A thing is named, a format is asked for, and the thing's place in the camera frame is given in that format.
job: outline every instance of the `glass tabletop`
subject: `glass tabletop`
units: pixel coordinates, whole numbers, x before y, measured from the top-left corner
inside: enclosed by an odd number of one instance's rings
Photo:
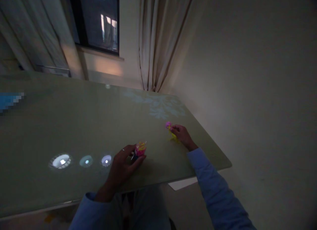
[[[24,93],[0,115],[0,217],[97,191],[114,155],[139,141],[147,158],[121,191],[195,176],[167,121],[186,126],[218,170],[231,166],[176,96],[38,72],[0,76],[0,92]]]

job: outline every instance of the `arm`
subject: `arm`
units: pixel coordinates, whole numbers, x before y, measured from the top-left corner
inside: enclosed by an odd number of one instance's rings
[[[143,155],[132,165],[126,163],[127,157],[134,149],[135,145],[127,145],[115,155],[106,183],[97,193],[87,193],[83,197],[69,227],[70,230],[106,229],[105,215],[110,208],[114,194],[146,158],[146,155]]]
[[[172,131],[187,147],[187,154],[198,179],[209,216],[215,229],[255,229],[239,200],[218,174],[202,149],[192,141],[185,127],[173,126]]]

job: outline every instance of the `pants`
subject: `pants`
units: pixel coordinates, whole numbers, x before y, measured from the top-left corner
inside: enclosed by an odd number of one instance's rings
[[[116,194],[106,216],[107,229],[123,229],[122,194]],[[134,192],[133,210],[129,224],[131,230],[170,230],[171,225],[162,192],[151,186]]]

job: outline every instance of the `window sill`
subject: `window sill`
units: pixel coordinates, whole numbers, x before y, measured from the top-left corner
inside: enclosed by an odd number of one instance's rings
[[[76,48],[80,52],[85,52],[85,53],[89,53],[89,54],[105,57],[105,58],[108,58],[108,59],[124,61],[123,57],[118,57],[118,56],[115,56],[115,55],[112,55],[112,54],[108,54],[108,53],[105,53],[105,52],[100,52],[100,51],[97,51],[97,50],[94,50],[94,49],[91,49],[91,48],[86,48],[86,47],[82,47],[82,46],[79,46],[79,45],[76,45]]]

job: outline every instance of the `blue sleeve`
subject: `blue sleeve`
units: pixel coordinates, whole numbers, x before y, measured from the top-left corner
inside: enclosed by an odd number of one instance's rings
[[[93,201],[95,193],[87,193],[83,197],[69,230],[80,229],[106,229],[105,215],[110,208],[110,203]]]
[[[200,148],[187,154],[215,230],[255,229],[248,213]]]

